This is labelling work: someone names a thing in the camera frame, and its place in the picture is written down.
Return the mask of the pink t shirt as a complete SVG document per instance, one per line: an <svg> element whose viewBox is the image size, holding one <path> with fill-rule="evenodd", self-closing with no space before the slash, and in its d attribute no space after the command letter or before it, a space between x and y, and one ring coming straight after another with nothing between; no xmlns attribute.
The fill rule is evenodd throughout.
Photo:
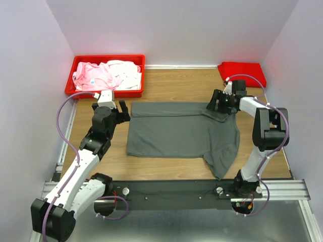
<svg viewBox="0 0 323 242"><path fill-rule="evenodd" d="M78 63L72 80L77 91L115 90L123 81L107 63L89 62Z"/></svg>

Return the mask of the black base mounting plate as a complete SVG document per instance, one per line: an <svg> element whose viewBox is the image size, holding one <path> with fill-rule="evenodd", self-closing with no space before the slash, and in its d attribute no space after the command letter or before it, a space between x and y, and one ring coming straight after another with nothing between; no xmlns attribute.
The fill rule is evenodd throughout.
<svg viewBox="0 0 323 242"><path fill-rule="evenodd" d="M95 212L107 215L113 209L136 210L230 210L232 204L262 198L259 182L235 179L200 180L115 180L113 189L123 200L99 199L92 203Z"/></svg>

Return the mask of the white t shirt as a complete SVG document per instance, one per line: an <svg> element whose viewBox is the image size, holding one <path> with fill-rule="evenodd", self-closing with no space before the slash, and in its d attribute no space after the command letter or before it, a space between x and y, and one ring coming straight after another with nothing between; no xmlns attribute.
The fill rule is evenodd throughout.
<svg viewBox="0 0 323 242"><path fill-rule="evenodd" d="M141 88L141 67L130 61L110 60L107 62L111 74L117 79L115 91L139 90Z"/></svg>

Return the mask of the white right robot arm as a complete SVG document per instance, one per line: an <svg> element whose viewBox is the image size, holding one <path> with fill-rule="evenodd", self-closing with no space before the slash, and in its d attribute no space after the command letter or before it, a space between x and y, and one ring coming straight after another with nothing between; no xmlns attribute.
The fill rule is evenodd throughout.
<svg viewBox="0 0 323 242"><path fill-rule="evenodd" d="M260 194L261 174L265 166L289 142L288 111L247 95L244 80L228 80L224 90L215 89L206 108L226 114L242 111L254 118L254 148L234 180L217 187L219 197L229 199Z"/></svg>

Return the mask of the aluminium frame rail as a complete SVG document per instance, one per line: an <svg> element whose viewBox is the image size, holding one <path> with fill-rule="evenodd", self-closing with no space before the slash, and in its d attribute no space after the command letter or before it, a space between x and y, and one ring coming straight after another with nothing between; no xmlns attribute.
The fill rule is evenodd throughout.
<svg viewBox="0 0 323 242"><path fill-rule="evenodd" d="M86 185L93 175L90 174L84 181ZM310 198L305 182L301 180L260 180L260 190L262 198L246 199L247 207L243 207L242 201L237 201L232 204L232 209L235 213L244 216L252 217L255 215L251 210L251 205L257 200L308 200Z"/></svg>

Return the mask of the dark grey t shirt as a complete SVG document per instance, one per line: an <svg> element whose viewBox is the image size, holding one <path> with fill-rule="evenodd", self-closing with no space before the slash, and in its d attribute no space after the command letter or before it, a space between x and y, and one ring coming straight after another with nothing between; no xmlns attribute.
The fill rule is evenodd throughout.
<svg viewBox="0 0 323 242"><path fill-rule="evenodd" d="M238 155L235 114L208 110L204 102L133 102L127 139L129 156L203 158L223 179Z"/></svg>

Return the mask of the red plastic bin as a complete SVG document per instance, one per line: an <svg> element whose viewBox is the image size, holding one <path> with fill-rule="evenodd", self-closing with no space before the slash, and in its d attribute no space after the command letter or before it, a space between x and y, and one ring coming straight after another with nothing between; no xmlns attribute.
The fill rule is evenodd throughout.
<svg viewBox="0 0 323 242"><path fill-rule="evenodd" d="M100 64L101 62L107 61L130 61L140 67L141 70L141 81L140 88L138 90L121 90L115 91L116 98L140 98L144 90L144 72L145 72L145 55L143 54L117 54L117 55L78 55L74 57L69 77L65 87L65 94L72 95L77 93L76 87L72 80L72 74L76 71L79 62L90 62L93 64Z"/></svg>

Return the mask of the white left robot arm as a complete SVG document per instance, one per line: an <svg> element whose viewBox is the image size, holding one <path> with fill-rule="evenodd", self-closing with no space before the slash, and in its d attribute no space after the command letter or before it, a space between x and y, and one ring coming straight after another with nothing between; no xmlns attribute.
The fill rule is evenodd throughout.
<svg viewBox="0 0 323 242"><path fill-rule="evenodd" d="M114 209L118 201L125 201L117 195L113 180L107 175L96 173L84 184L110 148L116 126L130 121L125 101L121 100L119 105L121 109L101 102L93 104L92 126L75 151L75 160L45 198L32 203L32 227L43 241L49 238L66 241L77 217L97 199L107 199Z"/></svg>

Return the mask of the folded red t shirt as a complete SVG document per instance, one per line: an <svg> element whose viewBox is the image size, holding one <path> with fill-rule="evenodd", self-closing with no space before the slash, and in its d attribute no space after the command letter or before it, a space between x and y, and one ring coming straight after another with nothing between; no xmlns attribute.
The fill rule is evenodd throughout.
<svg viewBox="0 0 323 242"><path fill-rule="evenodd" d="M221 78L227 77L233 80L245 80L247 87L260 88L260 84L266 87L267 82L259 63L222 62L218 66Z"/></svg>

